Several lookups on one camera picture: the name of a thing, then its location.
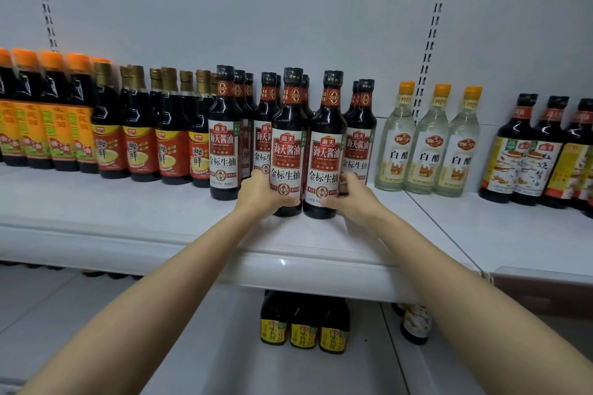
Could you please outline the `person's right forearm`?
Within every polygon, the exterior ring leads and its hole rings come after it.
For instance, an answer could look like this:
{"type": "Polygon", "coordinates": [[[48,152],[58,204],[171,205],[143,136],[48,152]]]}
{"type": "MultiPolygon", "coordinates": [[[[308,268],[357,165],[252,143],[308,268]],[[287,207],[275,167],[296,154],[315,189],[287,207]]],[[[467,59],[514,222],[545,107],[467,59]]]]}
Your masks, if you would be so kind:
{"type": "Polygon", "coordinates": [[[358,214],[487,395],[593,395],[593,362],[391,211],[358,214]]]}

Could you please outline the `person's left forearm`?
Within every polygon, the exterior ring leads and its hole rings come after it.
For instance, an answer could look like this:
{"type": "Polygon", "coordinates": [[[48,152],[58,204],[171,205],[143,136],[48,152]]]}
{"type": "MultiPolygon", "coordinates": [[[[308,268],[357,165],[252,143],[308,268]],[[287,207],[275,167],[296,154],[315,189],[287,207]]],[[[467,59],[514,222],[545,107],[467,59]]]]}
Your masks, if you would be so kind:
{"type": "Polygon", "coordinates": [[[259,217],[237,204],[97,313],[17,395],[139,395],[259,217]]]}

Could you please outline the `dark vinegar bottle, yellow label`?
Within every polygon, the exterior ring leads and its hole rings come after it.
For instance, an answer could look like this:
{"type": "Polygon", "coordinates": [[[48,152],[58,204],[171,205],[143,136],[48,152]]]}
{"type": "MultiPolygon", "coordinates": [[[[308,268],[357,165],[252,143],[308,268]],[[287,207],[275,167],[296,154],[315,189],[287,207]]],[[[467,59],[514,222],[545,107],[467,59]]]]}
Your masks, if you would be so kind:
{"type": "Polygon", "coordinates": [[[591,196],[593,196],[593,145],[589,146],[585,154],[569,206],[579,211],[588,212],[591,196]]]}
{"type": "Polygon", "coordinates": [[[565,209],[573,199],[583,174],[589,147],[593,145],[593,98],[579,101],[568,127],[563,130],[563,144],[539,203],[565,209]]]}

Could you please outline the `small dark bottle, yellow label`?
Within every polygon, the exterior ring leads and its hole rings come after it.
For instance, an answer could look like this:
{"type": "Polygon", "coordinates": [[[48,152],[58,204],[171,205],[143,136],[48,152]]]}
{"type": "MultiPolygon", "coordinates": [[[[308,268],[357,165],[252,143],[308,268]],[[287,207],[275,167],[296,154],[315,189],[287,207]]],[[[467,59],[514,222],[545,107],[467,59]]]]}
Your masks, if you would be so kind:
{"type": "Polygon", "coordinates": [[[346,351],[351,330],[351,314],[345,298],[325,297],[320,313],[321,351],[341,355],[346,351]]]}
{"type": "Polygon", "coordinates": [[[260,339],[271,346],[286,343],[289,329],[290,294],[285,291],[267,290],[260,309],[260,339]]]}
{"type": "Polygon", "coordinates": [[[318,297],[308,294],[294,294],[290,315],[290,344],[299,349],[315,348],[320,325],[318,297]]]}

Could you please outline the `dark vinegar bottle, yellow-white label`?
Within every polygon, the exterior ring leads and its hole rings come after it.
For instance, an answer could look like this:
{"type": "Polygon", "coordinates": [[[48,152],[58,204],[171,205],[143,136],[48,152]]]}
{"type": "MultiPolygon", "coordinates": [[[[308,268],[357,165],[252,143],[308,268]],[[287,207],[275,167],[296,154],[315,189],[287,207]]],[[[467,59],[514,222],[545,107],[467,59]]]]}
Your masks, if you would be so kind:
{"type": "Polygon", "coordinates": [[[536,93],[520,93],[510,120],[495,135],[478,190],[482,199],[509,203],[519,169],[534,139],[531,116],[537,99],[536,93]]]}

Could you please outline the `row of dark bottle tops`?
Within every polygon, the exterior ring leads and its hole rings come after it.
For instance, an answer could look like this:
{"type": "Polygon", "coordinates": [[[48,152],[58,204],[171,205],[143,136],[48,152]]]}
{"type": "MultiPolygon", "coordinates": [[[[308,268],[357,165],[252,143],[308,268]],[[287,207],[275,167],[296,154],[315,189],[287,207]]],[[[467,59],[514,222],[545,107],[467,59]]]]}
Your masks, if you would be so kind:
{"type": "MultiPolygon", "coordinates": [[[[5,261],[5,260],[0,260],[0,266],[23,266],[29,269],[40,269],[40,268],[45,268],[48,270],[52,270],[52,271],[63,271],[65,270],[67,267],[63,267],[63,266],[52,266],[52,265],[47,265],[47,264],[31,264],[31,263],[22,263],[22,262],[13,262],[13,261],[5,261]]],[[[131,278],[135,281],[139,281],[141,280],[144,276],[143,275],[131,275],[131,274],[126,274],[126,273],[117,273],[117,272],[104,272],[104,271],[98,271],[98,270],[93,270],[93,269],[77,269],[77,268],[71,268],[74,270],[77,270],[81,273],[81,275],[83,275],[86,278],[99,278],[99,277],[108,277],[109,279],[113,279],[113,280],[121,280],[121,279],[125,279],[125,278],[131,278]]]]}

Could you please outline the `dark soy sauce bottle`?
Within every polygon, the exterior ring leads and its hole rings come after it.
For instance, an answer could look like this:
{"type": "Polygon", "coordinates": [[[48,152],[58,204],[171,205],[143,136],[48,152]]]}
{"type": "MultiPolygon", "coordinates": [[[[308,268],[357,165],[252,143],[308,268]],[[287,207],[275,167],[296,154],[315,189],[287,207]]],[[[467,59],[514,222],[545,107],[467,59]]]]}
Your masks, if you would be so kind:
{"type": "Polygon", "coordinates": [[[305,148],[309,127],[308,117],[302,109],[302,77],[303,69],[285,68],[282,105],[271,123],[271,189],[282,196],[298,199],[295,206],[280,207],[275,212],[277,217],[294,217],[302,210],[305,148]]]}
{"type": "Polygon", "coordinates": [[[336,210],[322,203],[337,197],[347,124],[340,110],[343,72],[326,70],[319,110],[309,122],[307,175],[302,210],[314,219],[330,219],[336,210]]]}

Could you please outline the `dark bottle with pale label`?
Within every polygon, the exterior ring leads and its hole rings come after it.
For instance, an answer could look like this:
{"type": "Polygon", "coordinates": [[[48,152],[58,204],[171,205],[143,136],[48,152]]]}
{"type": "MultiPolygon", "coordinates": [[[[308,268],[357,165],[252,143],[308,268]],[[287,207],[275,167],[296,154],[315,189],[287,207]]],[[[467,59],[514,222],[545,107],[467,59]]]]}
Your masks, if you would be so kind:
{"type": "Polygon", "coordinates": [[[422,304],[404,304],[403,309],[400,324],[403,337],[414,345],[426,344],[433,329],[433,316],[422,304]]]}

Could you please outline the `clear white vinegar bottle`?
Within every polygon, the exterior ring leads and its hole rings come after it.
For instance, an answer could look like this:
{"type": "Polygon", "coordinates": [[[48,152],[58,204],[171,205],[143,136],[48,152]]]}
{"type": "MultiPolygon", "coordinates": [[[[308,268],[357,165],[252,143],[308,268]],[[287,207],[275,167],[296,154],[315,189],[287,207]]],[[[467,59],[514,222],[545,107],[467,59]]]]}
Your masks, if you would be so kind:
{"type": "Polygon", "coordinates": [[[410,108],[414,87],[413,81],[400,83],[396,106],[385,122],[374,179],[377,189],[403,190],[415,131],[410,108]]]}
{"type": "Polygon", "coordinates": [[[430,194],[449,133],[446,106],[451,84],[435,85],[431,105],[418,123],[413,137],[404,190],[409,193],[430,194]]]}
{"type": "Polygon", "coordinates": [[[464,191],[480,136],[477,108],[482,92],[481,86],[467,86],[460,111],[449,124],[448,140],[433,189],[437,195],[457,198],[464,191]]]}

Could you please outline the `row of gold-capped sauce bottles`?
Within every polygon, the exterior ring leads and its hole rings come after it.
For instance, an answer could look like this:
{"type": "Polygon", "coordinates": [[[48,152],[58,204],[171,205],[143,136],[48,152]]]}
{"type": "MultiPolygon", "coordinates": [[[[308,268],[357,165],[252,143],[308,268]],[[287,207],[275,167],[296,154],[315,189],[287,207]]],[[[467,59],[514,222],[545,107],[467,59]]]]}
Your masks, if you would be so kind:
{"type": "Polygon", "coordinates": [[[173,186],[191,182],[190,126],[183,105],[196,98],[179,92],[176,69],[152,69],[157,85],[151,92],[140,65],[120,68],[119,93],[111,85],[109,64],[95,64],[95,72],[91,128],[100,176],[173,186]]]}

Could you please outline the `wide white shelf board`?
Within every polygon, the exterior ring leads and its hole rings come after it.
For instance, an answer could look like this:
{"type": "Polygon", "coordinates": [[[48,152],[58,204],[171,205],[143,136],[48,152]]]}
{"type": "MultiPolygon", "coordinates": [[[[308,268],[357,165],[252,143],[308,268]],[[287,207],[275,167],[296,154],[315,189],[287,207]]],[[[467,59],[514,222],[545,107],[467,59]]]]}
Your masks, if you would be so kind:
{"type": "MultiPolygon", "coordinates": [[[[147,274],[228,215],[186,184],[108,180],[0,163],[0,259],[147,274]]],[[[341,216],[257,222],[219,281],[294,293],[419,303],[384,245],[341,216]]]]}

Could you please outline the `white lower shelf board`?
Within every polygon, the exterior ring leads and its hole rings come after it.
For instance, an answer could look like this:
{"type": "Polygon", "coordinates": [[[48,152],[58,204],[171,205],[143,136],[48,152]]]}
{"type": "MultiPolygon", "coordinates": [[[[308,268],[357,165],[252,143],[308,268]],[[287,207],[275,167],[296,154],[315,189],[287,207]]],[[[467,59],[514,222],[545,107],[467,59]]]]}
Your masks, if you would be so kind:
{"type": "MultiPolygon", "coordinates": [[[[13,395],[133,278],[0,266],[0,395],[13,395]]],[[[388,304],[349,300],[342,355],[260,341],[261,289],[216,285],[142,395],[485,395],[434,328],[404,339],[388,304]]]]}

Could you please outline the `narrow white shelf board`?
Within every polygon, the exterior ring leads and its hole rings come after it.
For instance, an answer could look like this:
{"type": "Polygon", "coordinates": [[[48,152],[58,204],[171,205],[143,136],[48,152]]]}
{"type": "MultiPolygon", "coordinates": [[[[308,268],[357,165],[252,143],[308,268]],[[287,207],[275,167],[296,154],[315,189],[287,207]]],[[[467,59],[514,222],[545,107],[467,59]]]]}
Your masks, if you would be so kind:
{"type": "Polygon", "coordinates": [[[593,321],[593,218],[465,193],[412,200],[495,287],[536,314],[593,321]]]}

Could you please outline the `person's right hand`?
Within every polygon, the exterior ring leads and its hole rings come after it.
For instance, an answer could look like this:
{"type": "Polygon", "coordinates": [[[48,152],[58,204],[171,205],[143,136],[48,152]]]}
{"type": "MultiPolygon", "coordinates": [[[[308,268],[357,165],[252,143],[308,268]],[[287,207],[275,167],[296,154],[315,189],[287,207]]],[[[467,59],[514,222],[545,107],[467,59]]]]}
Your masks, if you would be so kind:
{"type": "Polygon", "coordinates": [[[340,182],[346,186],[344,206],[337,210],[361,226],[372,228],[379,220],[388,216],[389,210],[379,201],[374,192],[359,180],[353,172],[342,173],[340,182]]]}

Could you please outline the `dark vinegar bottle, white label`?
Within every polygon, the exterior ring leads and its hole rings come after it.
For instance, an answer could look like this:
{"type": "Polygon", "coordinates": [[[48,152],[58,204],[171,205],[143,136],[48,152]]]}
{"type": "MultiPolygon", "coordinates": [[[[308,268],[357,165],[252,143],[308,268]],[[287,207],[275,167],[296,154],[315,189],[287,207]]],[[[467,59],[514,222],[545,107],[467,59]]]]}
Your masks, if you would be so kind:
{"type": "Polygon", "coordinates": [[[566,137],[561,121],[568,102],[568,96],[549,97],[541,119],[533,128],[534,134],[519,168],[511,202],[525,206],[538,204],[566,137]]]}

